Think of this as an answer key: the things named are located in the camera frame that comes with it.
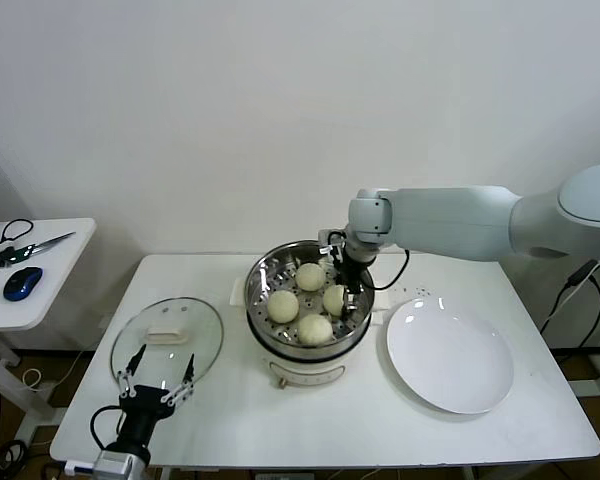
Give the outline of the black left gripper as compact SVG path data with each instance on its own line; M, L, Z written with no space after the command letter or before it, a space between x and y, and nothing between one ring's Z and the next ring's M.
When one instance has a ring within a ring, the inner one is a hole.
M147 449L156 424L173 415L175 407L184 403L194 392L195 354L187 363L181 382L171 390L138 385L133 377L142 360L146 345L131 357L126 367L119 370L116 380L119 388L119 406L125 414L118 434L118 444L125 449Z

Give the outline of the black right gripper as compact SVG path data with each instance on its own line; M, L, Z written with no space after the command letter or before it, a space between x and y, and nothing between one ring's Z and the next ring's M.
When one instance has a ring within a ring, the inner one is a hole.
M360 294L370 286L367 265L350 258L343 246L336 247L335 253L336 283L344 285L348 291L343 294L342 319L348 320L358 310L354 294Z

